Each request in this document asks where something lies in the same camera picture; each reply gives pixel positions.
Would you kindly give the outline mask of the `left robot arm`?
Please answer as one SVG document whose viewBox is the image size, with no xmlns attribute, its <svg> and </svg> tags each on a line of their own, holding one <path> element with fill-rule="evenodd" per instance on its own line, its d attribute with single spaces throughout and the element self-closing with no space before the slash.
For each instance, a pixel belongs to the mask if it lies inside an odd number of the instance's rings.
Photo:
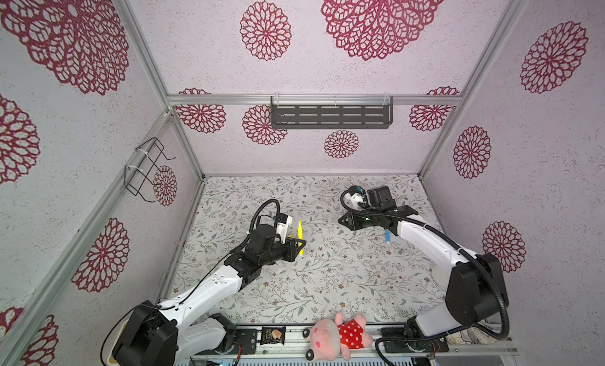
<svg viewBox="0 0 605 366">
<path fill-rule="evenodd" d="M 182 295 L 157 304 L 144 301 L 130 309 L 112 330 L 117 337 L 108 355 L 101 357 L 103 364 L 175 365 L 203 351 L 230 350 L 234 323 L 220 313 L 202 323 L 196 320 L 253 282 L 264 266 L 295 261 L 307 244 L 300 238 L 280 238 L 269 224 L 259 225 L 247 239 L 221 267 Z"/>
</svg>

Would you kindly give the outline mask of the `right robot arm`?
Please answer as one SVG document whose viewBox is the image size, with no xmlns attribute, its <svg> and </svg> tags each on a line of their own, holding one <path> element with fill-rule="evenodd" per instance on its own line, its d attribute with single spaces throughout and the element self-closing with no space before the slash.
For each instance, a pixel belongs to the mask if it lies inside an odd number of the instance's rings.
<svg viewBox="0 0 605 366">
<path fill-rule="evenodd" d="M 440 339 L 469 328 L 493 339 L 509 336 L 509 298 L 496 256 L 460 246 L 416 209 L 397 205 L 387 186 L 350 186 L 340 195 L 340 205 L 346 211 L 341 225 L 351 231 L 381 227 L 422 251 L 447 277 L 444 301 L 409 319 L 408 341 Z"/>
</svg>

